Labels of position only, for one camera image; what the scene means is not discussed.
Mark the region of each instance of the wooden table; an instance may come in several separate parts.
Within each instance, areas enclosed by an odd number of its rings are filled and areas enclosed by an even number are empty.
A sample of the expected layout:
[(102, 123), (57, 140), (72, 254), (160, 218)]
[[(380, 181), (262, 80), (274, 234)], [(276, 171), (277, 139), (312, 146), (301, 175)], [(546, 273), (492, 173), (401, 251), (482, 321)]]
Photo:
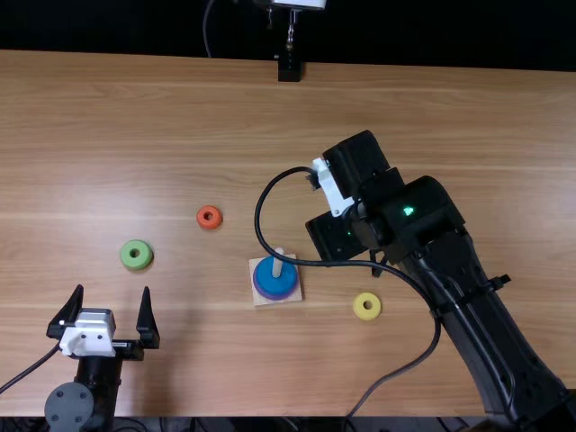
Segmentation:
[[(0, 52), (0, 381), (53, 345), (50, 318), (75, 286), (135, 338), (144, 285), (162, 337), (125, 363), (117, 415), (343, 415), (432, 336), (422, 300), (366, 269), (301, 268), (305, 301), (255, 310), (257, 197), (289, 167), (369, 129), (405, 180), (432, 175), (467, 220), (488, 275), (568, 386), (576, 385), (576, 75), (436, 67)], [(205, 204), (220, 230), (195, 221)], [(304, 222), (327, 209), (303, 175), (270, 197), (274, 245), (316, 259)], [(156, 258), (131, 274), (119, 250)], [(354, 296), (382, 315), (362, 322)], [(77, 363), (58, 354), (0, 398), (0, 415), (42, 415)], [(446, 336), (385, 384), (362, 415), (475, 415), (482, 405)]]

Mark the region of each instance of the yellow ring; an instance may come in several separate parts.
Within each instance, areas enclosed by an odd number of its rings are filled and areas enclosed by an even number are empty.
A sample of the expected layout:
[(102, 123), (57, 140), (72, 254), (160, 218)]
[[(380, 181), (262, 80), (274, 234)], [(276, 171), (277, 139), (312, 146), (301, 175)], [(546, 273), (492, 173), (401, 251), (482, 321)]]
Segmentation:
[(352, 309), (360, 320), (369, 321), (380, 315), (382, 304), (378, 297), (371, 292), (362, 292), (355, 297)]

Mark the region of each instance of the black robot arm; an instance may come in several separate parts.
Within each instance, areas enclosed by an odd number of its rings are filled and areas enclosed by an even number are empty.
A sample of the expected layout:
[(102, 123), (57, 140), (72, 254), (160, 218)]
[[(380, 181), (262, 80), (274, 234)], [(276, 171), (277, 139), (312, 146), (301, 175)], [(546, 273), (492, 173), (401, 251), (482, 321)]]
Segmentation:
[(57, 387), (46, 400), (44, 413), (52, 432), (112, 430), (122, 363), (142, 361), (144, 349), (160, 346), (148, 287), (136, 325), (139, 339), (114, 339), (112, 311), (82, 308), (83, 293), (79, 285), (46, 331), (65, 355), (78, 360), (74, 381)]
[[(369, 131), (337, 144), (323, 160), (329, 174), (319, 171), (319, 178), (328, 185), (331, 211), (306, 224), (322, 259), (346, 260), (366, 250), (374, 258), (383, 251), (432, 299), (431, 313), (468, 366), (495, 425), (572, 432), (574, 398), (522, 336), (496, 293), (510, 278), (486, 276), (444, 187), (429, 176), (404, 184)], [(330, 181), (341, 196), (327, 191)], [(349, 204), (343, 211), (342, 203)]]

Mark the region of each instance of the cable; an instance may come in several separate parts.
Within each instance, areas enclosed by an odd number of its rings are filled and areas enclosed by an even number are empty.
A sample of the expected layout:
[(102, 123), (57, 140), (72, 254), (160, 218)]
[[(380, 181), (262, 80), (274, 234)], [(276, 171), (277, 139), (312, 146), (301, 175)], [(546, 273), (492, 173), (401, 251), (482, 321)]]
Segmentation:
[(204, 47), (206, 48), (206, 55), (208, 59), (212, 58), (212, 53), (210, 52), (210, 47), (208, 46), (208, 32), (206, 31), (206, 27), (208, 24), (208, 15), (210, 14), (210, 10), (214, 5), (214, 0), (208, 0), (206, 4), (206, 8), (204, 9), (204, 17), (202, 18), (202, 37), (204, 38)]
[(354, 426), (354, 423), (352, 423), (352, 420), (351, 420), (350, 418), (345, 417), (345, 418), (344, 418), (344, 424), (345, 424), (346, 426), (348, 426), (348, 428), (349, 428), (350, 430), (352, 430), (352, 432), (356, 432), (356, 426)]
[(469, 428), (470, 425), (468, 424), (468, 422), (466, 420), (464, 420), (462, 417), (454, 417), (456, 420), (458, 420), (460, 422), (460, 424), (462, 426), (464, 426), (465, 428)]
[(199, 417), (196, 419), (196, 421), (198, 422), (198, 425), (200, 425), (200, 427), (202, 428), (202, 430), (203, 430), (204, 432), (208, 432), (208, 429), (207, 429), (206, 426), (202, 423), (202, 421), (200, 420)]
[(442, 427), (442, 429), (443, 429), (445, 432), (452, 432), (452, 431), (448, 428), (448, 426), (446, 425), (446, 423), (445, 423), (440, 417), (436, 417), (436, 420), (438, 420), (438, 423), (440, 424), (440, 426)]
[(146, 427), (146, 425), (144, 423), (142, 423), (139, 420), (136, 420), (135, 418), (132, 417), (118, 417), (119, 420), (126, 420), (126, 421), (131, 421), (133, 423), (136, 423), (138, 426), (140, 426), (141, 428), (144, 429), (145, 432), (149, 432), (148, 428)]
[(298, 431), (299, 431), (299, 429), (298, 429), (298, 427), (296, 426), (296, 424), (295, 424), (293, 421), (291, 421), (289, 418), (287, 418), (287, 417), (280, 417), (280, 419), (282, 419), (282, 420), (284, 420), (286, 423), (288, 423), (288, 424), (290, 425), (290, 428), (292, 428), (292, 430), (293, 430), (294, 432), (298, 432)]
[(34, 372), (40, 366), (44, 365), (52, 356), (54, 356), (59, 350), (59, 342), (40, 360), (38, 360), (35, 364), (30, 366), (28, 369), (24, 370), (23, 372), (18, 373), (12, 380), (4, 384), (0, 387), (0, 394), (4, 393), (10, 387), (18, 383), (20, 380)]
[[(377, 268), (379, 270), (382, 270), (384, 272), (387, 272), (387, 273), (390, 273), (392, 275), (399, 277), (402, 281), (404, 281), (405, 283), (410, 285), (414, 289), (414, 291), (416, 291), (420, 295), (420, 297), (422, 297), (422, 299), (424, 299), (427, 306), (431, 310), (433, 310), (435, 308), (435, 305), (432, 302), (432, 299), (430, 298), (430, 296), (424, 291), (424, 289), (414, 279), (412, 279), (407, 274), (403, 273), (400, 270), (397, 270), (396, 268), (394, 268), (390, 265), (378, 264), (378, 263), (375, 263), (373, 261), (361, 261), (361, 260), (354, 260), (354, 259), (349, 260), (349, 261), (310, 261), (310, 260), (304, 260), (304, 259), (289, 258), (288, 256), (280, 255), (275, 250), (273, 250), (272, 247), (266, 242), (266, 240), (264, 239), (264, 236), (262, 234), (262, 230), (260, 228), (260, 213), (262, 211), (262, 206), (264, 205), (264, 201), (265, 201), (266, 197), (268, 196), (268, 194), (270, 194), (270, 191), (272, 190), (272, 188), (283, 178), (290, 176), (292, 174), (295, 174), (295, 173), (308, 173), (311, 176), (317, 175), (313, 169), (308, 168), (307, 166), (297, 166), (297, 167), (288, 169), (288, 170), (284, 171), (283, 173), (280, 173), (279, 175), (274, 177), (270, 181), (270, 183), (268, 183), (268, 185), (264, 188), (264, 191), (262, 191), (262, 193), (260, 194), (260, 198), (258, 199), (258, 202), (256, 203), (256, 209), (254, 211), (254, 230), (256, 232), (256, 237), (258, 238), (260, 245), (262, 245), (262, 247), (265, 249), (266, 252), (268, 252), (272, 257), (275, 257), (281, 261), (284, 261), (285, 263), (294, 264), (295, 266), (311, 266), (311, 267), (361, 266), (361, 267)], [(350, 418), (350, 417), (354, 416), (356, 414), (356, 412), (360, 409), (362, 404), (368, 399), (368, 397), (372, 394), (372, 392), (374, 390), (376, 390), (376, 388), (380, 384), (385, 383), (386, 381), (389, 381), (390, 379), (392, 379), (398, 375), (404, 374), (405, 372), (418, 366), (420, 363), (422, 363), (424, 360), (426, 360), (432, 354), (432, 352), (436, 349), (436, 347), (438, 345), (438, 341), (440, 340), (441, 328), (442, 327), (440, 326), (440, 320), (438, 318), (434, 318), (434, 336), (432, 337), (432, 341), (430, 342), (430, 345), (428, 346), (428, 348), (422, 354), (420, 354), (418, 357), (416, 357), (414, 360), (412, 360), (411, 362), (406, 363), (404, 366), (399, 367), (398, 369), (396, 369), (390, 373), (387, 373), (383, 377), (379, 378), (374, 384), (372, 384), (368, 388), (368, 390), (364, 393), (364, 395), (362, 396), (360, 401), (352, 408), (352, 410), (348, 413), (348, 415), (346, 417)]]
[(440, 326), (440, 319), (434, 319), (434, 336), (432, 337), (432, 340), (430, 341), (430, 345), (428, 346), (428, 348), (426, 348), (426, 350), (422, 354), (420, 354), (418, 357), (416, 357), (411, 362), (406, 363), (404, 366), (401, 366), (398, 369), (396, 369), (390, 373), (387, 373), (385, 376), (379, 378), (376, 382), (374, 382), (374, 384), (372, 384), (368, 388), (368, 390), (366, 390), (366, 392), (364, 393), (362, 398), (360, 398), (360, 401), (348, 413), (347, 417), (350, 418), (350, 417), (354, 416), (356, 414), (356, 412), (360, 409), (362, 404), (364, 402), (366, 402), (366, 400), (370, 397), (370, 395), (373, 393), (373, 391), (376, 390), (378, 388), (378, 386), (380, 386), (380, 384), (383, 384), (383, 383), (391, 380), (392, 378), (395, 378), (399, 375), (404, 374), (405, 372), (409, 371), (410, 369), (415, 368), (416, 366), (421, 364), (424, 360), (426, 360), (436, 349), (436, 347), (438, 345), (438, 341), (440, 340), (441, 330), (442, 330), (442, 327)]

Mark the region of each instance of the orange ring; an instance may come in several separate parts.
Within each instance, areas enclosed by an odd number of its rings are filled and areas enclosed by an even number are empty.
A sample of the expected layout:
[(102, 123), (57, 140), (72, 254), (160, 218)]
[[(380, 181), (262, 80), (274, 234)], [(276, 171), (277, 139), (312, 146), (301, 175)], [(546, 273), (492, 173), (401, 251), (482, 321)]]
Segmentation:
[(204, 230), (216, 230), (222, 224), (222, 212), (213, 205), (204, 205), (196, 214), (196, 221)]

